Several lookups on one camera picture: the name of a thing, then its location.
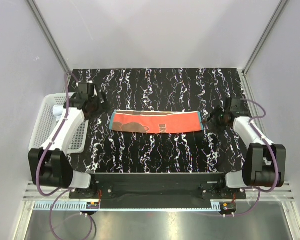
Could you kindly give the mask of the white terry towel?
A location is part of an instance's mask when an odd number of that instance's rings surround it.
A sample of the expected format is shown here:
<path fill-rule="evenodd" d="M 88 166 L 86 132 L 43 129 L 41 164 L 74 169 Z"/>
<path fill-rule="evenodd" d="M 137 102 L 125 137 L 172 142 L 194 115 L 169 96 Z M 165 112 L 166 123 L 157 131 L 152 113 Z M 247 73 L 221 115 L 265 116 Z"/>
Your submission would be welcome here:
<path fill-rule="evenodd" d="M 63 114 L 64 107 L 62 105 L 54 105 L 52 107 L 52 114 L 56 118 L 56 121 L 58 122 Z"/>

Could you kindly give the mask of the brown towel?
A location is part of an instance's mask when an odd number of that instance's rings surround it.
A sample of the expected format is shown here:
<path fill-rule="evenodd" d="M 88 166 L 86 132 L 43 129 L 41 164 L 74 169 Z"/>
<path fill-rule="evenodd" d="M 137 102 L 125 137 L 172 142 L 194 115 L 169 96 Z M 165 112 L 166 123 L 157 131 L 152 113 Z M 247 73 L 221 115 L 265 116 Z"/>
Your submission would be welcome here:
<path fill-rule="evenodd" d="M 198 111 L 115 110 L 109 127 L 112 131 L 141 134 L 186 134 L 204 129 Z"/>

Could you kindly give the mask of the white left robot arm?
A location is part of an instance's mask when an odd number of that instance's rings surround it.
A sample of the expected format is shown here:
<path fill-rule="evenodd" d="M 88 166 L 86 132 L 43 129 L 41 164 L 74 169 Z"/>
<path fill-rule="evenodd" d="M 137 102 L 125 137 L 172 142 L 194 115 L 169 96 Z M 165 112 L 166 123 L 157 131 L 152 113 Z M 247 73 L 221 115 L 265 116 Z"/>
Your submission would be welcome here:
<path fill-rule="evenodd" d="M 66 94 L 61 117 L 51 135 L 39 148 L 31 148 L 28 153 L 32 182 L 42 196 L 49 197 L 60 189 L 80 189 L 87 198 L 98 193 L 91 174 L 72 168 L 68 150 L 80 125 L 107 110 L 106 94 L 92 81 L 79 82 L 73 94 Z"/>

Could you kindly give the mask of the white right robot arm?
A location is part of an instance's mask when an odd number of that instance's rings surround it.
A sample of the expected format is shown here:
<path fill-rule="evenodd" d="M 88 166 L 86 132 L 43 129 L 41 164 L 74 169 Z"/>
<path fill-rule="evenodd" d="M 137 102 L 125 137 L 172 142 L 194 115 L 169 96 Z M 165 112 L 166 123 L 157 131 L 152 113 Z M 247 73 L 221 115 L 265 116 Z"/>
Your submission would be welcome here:
<path fill-rule="evenodd" d="M 231 128 L 247 147 L 242 170 L 225 174 L 217 185 L 218 195 L 229 198 L 235 189 L 257 189 L 270 193 L 285 182 L 286 155 L 284 145 L 271 141 L 255 124 L 266 116 L 265 109 L 253 100 L 227 97 L 224 106 L 217 106 L 202 120 L 216 134 Z"/>

